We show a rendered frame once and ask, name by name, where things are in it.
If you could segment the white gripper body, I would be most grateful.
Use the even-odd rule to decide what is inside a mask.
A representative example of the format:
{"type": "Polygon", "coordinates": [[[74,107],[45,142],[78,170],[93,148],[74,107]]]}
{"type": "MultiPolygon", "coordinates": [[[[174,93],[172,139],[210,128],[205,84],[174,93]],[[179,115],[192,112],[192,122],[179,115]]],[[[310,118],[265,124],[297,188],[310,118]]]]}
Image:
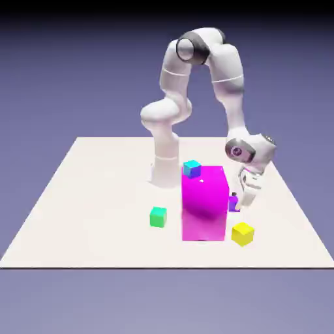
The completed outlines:
{"type": "Polygon", "coordinates": [[[241,175],[239,182],[242,190],[239,206],[248,207],[262,189],[263,177],[261,175],[241,175]]]}

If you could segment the small yellow cube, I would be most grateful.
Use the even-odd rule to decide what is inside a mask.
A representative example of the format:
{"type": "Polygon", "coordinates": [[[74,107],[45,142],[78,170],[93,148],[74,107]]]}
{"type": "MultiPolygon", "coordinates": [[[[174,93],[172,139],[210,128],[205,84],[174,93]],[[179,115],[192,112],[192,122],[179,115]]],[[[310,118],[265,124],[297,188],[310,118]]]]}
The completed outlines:
{"type": "Polygon", "coordinates": [[[239,246],[244,247],[254,239],[254,228],[245,222],[240,222],[232,228],[232,241],[239,246]]]}

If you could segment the small cyan cube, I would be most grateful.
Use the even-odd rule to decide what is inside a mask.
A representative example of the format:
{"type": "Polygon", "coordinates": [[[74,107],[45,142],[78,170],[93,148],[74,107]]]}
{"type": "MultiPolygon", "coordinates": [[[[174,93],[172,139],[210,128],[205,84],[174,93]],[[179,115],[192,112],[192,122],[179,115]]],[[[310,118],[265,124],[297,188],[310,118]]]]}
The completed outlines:
{"type": "Polygon", "coordinates": [[[202,165],[196,160],[188,160],[183,163],[183,175],[188,178],[199,177],[201,174],[202,165]]]}

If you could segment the small green cube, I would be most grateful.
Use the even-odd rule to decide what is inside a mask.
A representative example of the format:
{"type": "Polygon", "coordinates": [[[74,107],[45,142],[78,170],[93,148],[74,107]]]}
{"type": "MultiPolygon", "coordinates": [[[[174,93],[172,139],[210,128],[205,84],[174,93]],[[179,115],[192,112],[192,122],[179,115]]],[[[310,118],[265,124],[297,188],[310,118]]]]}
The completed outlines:
{"type": "Polygon", "coordinates": [[[149,223],[152,227],[163,228],[166,224],[167,209],[165,207],[153,207],[149,215],[149,223]]]}

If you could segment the large magenta box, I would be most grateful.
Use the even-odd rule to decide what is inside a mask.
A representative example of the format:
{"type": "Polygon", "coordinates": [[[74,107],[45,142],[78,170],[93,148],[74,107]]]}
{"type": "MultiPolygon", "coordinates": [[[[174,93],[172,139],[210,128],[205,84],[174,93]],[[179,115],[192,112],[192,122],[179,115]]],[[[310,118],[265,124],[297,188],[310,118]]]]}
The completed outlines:
{"type": "Polygon", "coordinates": [[[198,177],[181,179],[183,241],[223,241],[229,185],[222,166],[202,166],[198,177]]]}

